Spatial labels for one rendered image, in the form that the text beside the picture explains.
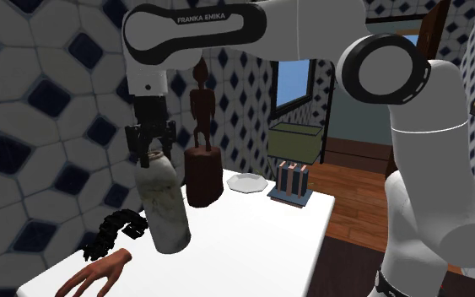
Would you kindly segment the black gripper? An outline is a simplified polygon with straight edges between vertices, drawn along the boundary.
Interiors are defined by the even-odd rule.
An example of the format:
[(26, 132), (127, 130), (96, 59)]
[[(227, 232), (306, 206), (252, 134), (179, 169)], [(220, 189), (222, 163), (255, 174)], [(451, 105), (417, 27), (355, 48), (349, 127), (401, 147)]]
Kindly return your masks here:
[(170, 159), (173, 143), (176, 142), (175, 121), (168, 120), (168, 109), (164, 96), (136, 96), (134, 113), (139, 124), (124, 128), (127, 147), (135, 155), (142, 168), (149, 167), (148, 148), (152, 141), (148, 127), (143, 123), (154, 123), (154, 136), (160, 141), (164, 155)]

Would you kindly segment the brown wooden figure statue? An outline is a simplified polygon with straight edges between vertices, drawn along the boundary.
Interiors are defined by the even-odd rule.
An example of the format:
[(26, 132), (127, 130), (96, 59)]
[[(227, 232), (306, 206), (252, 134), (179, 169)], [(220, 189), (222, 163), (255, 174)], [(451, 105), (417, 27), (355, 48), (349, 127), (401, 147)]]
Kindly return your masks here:
[(208, 67), (204, 59), (193, 68), (197, 88), (189, 93), (191, 114), (196, 121), (194, 146), (184, 152), (186, 197), (190, 206), (205, 208), (219, 199), (224, 191), (221, 150), (210, 142), (211, 120), (215, 115), (216, 98), (207, 89)]

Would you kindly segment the white worn vase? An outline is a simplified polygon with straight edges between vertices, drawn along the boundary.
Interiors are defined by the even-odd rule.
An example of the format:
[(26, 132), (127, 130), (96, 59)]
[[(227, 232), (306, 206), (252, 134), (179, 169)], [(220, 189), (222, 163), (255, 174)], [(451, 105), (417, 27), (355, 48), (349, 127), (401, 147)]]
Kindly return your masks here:
[(191, 232), (173, 165), (162, 151), (151, 151), (148, 167), (138, 163), (134, 179), (156, 250), (162, 254), (182, 251)]

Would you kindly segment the white octagonal plate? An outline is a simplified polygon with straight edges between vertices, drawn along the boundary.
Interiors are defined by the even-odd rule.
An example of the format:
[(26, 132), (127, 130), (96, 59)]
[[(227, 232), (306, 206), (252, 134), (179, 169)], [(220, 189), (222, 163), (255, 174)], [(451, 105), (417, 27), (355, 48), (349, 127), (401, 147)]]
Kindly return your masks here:
[(227, 180), (227, 184), (231, 190), (245, 194), (261, 192), (268, 185), (263, 176), (252, 173), (233, 175)]

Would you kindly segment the black curved knobbly object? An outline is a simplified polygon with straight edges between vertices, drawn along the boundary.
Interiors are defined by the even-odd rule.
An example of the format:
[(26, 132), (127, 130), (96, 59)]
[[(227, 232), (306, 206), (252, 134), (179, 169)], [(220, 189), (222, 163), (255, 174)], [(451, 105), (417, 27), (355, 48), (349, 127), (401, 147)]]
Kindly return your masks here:
[(121, 231), (133, 240), (144, 235), (148, 228), (146, 218), (130, 209), (115, 211), (104, 218), (94, 241), (83, 248), (85, 261), (96, 261), (108, 255)]

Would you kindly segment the green bathtub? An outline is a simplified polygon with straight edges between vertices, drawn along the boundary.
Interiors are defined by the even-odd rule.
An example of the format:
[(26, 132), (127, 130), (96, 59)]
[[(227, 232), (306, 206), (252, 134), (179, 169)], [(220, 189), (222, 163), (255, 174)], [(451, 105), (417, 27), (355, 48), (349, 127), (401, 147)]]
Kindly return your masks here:
[(312, 165), (321, 155), (323, 127), (280, 122), (268, 130), (269, 157)]

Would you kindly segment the blue and copper striped holder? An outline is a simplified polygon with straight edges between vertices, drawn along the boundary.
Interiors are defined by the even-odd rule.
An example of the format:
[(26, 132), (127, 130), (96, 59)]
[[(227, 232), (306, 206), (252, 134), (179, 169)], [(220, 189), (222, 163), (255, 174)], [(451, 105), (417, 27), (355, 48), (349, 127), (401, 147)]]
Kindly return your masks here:
[(283, 161), (278, 166), (277, 172), (276, 185), (267, 195), (272, 200), (281, 203), (287, 203), (297, 208), (304, 207), (313, 193), (308, 189), (308, 165)]

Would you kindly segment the brown hand figure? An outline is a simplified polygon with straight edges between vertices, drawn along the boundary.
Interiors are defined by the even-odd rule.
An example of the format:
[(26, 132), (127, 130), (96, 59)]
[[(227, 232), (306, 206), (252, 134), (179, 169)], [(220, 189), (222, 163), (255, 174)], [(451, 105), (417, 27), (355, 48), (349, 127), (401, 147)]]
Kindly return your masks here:
[(74, 274), (55, 294), (55, 297), (65, 297), (78, 285), (73, 297), (81, 295), (91, 284), (101, 278), (107, 278), (105, 285), (100, 289), (96, 297), (105, 297), (112, 286), (118, 281), (125, 265), (132, 260), (132, 254), (124, 248), (90, 263)]

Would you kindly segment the dark framed window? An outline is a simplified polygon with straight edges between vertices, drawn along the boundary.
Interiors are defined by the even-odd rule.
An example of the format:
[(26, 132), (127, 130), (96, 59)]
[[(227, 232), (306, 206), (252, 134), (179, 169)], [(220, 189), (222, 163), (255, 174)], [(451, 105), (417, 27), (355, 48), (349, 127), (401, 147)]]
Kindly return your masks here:
[(316, 59), (271, 62), (272, 84), (270, 87), (270, 120), (278, 119), (313, 97)]

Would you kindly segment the dark robot stand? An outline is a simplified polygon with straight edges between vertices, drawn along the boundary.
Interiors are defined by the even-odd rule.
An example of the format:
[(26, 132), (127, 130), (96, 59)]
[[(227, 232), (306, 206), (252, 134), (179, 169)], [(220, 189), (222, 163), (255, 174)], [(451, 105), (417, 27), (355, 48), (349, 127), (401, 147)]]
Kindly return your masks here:
[[(306, 297), (366, 297), (384, 253), (326, 236)], [(475, 297), (475, 278), (453, 272), (442, 283), (446, 297)]]

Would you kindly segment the brown wooden door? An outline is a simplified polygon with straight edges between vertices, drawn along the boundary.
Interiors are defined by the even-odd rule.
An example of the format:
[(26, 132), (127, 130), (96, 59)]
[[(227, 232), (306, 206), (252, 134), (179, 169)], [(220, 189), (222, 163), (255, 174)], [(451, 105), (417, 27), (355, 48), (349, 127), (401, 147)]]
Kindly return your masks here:
[(417, 48), (428, 60), (436, 58), (450, 4), (451, 0), (440, 0), (422, 20)]

